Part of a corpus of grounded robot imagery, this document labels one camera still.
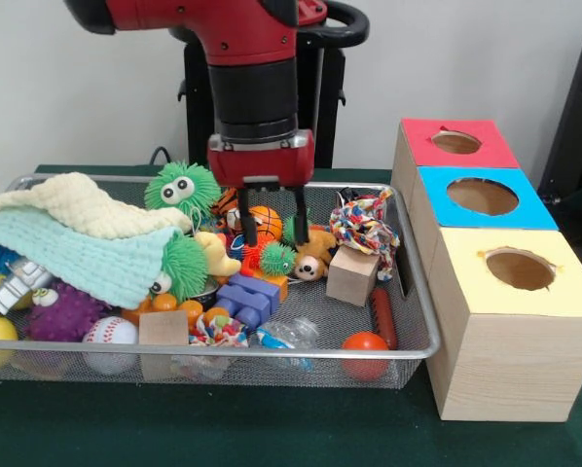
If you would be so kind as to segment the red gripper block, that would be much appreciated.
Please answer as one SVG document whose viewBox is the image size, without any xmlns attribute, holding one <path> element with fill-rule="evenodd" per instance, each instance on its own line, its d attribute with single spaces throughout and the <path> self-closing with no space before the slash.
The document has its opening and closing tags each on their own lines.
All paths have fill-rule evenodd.
<svg viewBox="0 0 582 467">
<path fill-rule="evenodd" d="M 240 222 L 247 245 L 257 244 L 256 222 L 250 213 L 249 192 L 256 185 L 276 183 L 295 187 L 294 239 L 309 242 L 309 222 L 304 185 L 314 171 L 312 131 L 301 129 L 293 136 L 267 143 L 239 144 L 213 134 L 208 141 L 207 159 L 217 183 L 239 189 Z"/>
</svg>

